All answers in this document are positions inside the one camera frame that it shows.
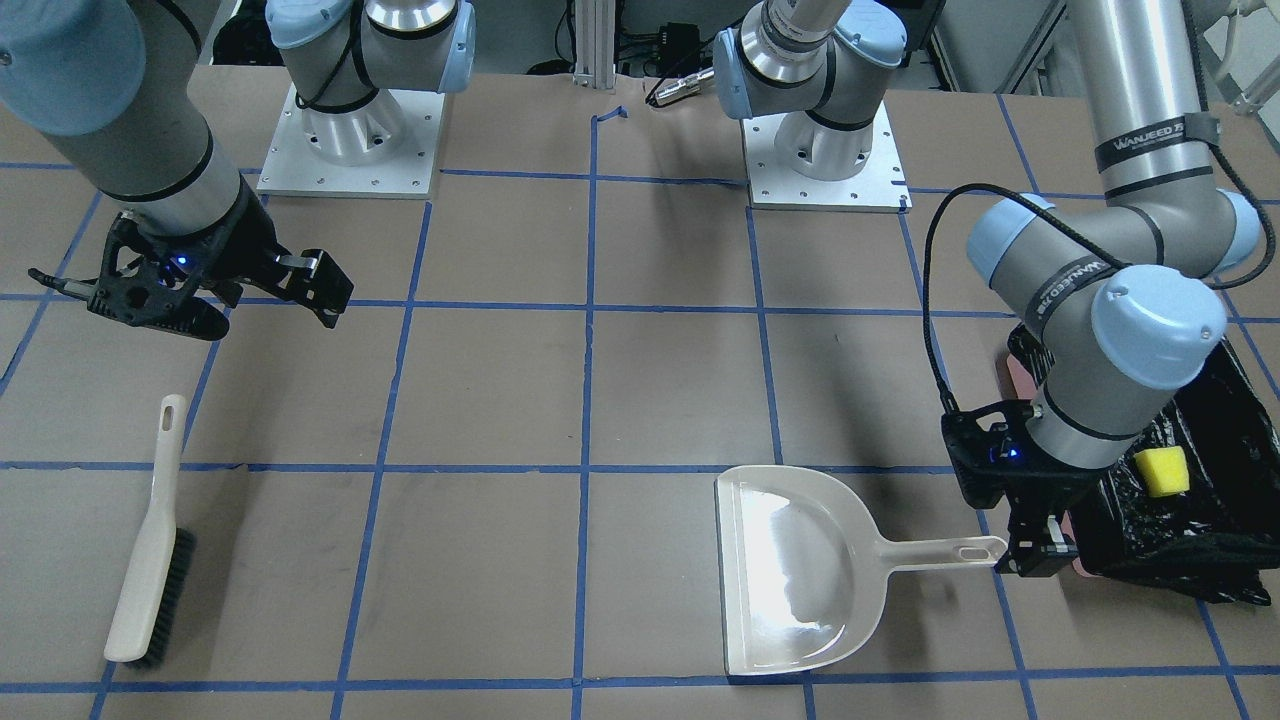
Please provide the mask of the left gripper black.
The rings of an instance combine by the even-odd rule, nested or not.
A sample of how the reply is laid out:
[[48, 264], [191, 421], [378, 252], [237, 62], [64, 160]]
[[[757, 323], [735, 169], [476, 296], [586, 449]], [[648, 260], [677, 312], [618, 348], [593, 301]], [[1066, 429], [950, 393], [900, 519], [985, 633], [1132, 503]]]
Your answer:
[[1002, 497], [1010, 502], [1007, 550], [995, 570], [1047, 578], [1079, 559], [1066, 509], [1106, 470], [1070, 466], [1048, 455], [1030, 437], [1032, 418], [1029, 401], [1004, 400], [945, 411], [941, 433], [966, 503], [993, 509]]

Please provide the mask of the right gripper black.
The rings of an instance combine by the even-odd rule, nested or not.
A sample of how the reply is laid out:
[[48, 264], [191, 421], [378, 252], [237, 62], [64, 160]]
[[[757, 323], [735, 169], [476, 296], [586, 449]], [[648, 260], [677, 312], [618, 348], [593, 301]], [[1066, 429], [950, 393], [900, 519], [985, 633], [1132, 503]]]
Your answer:
[[28, 274], [84, 302], [99, 316], [205, 341], [225, 337], [229, 322], [197, 297], [200, 290], [236, 306], [243, 287], [251, 284], [308, 309], [328, 329], [337, 327], [355, 291], [329, 252], [308, 249], [285, 255], [270, 217], [244, 181], [230, 210], [191, 234], [155, 234], [120, 213], [108, 232], [95, 278], [76, 281], [36, 268]]

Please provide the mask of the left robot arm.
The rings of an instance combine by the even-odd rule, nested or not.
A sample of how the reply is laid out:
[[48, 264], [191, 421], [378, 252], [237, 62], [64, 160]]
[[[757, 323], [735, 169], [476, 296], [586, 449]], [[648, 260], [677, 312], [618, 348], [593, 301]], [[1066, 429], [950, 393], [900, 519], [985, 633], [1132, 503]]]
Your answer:
[[[1050, 577], [1076, 556], [1060, 520], [1194, 380], [1225, 332], [1211, 275], [1248, 259], [1274, 228], [1228, 168], [1208, 110], [1189, 1], [1070, 1], [1083, 55], [1105, 206], [1057, 214], [1044, 199], [986, 183], [998, 201], [974, 224], [975, 272], [1053, 359], [1030, 401], [963, 411], [929, 318], [923, 343], [965, 501], [1007, 500], [1001, 573]], [[813, 178], [850, 176], [852, 143], [900, 63], [901, 22], [874, 1], [762, 1], [714, 38], [716, 92], [737, 120], [785, 114], [781, 147]]]

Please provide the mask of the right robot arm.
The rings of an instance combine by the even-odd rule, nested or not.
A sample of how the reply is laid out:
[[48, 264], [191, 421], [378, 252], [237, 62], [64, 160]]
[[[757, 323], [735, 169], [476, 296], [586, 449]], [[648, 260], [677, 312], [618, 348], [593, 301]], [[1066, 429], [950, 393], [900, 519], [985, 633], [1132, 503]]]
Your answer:
[[[99, 274], [29, 269], [93, 314], [196, 340], [229, 323], [246, 286], [334, 327], [353, 292], [321, 249], [292, 252], [188, 95], [214, 1], [5, 1], [3, 105], [116, 202]], [[279, 138], [302, 146], [317, 193], [361, 170], [374, 193], [428, 192], [435, 141], [407, 96], [467, 88], [468, 1], [269, 1], [265, 22], [293, 85]]]

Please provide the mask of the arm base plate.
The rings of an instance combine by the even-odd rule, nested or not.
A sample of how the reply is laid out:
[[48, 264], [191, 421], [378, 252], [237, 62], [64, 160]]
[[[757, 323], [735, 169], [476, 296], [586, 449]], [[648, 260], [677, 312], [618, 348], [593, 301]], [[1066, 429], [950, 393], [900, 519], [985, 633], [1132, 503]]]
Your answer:
[[842, 132], [806, 113], [740, 122], [751, 206], [765, 210], [905, 213], [913, 208], [887, 106]]
[[383, 90], [346, 114], [297, 106], [288, 91], [257, 182], [273, 196], [410, 199], [433, 195], [443, 94]]

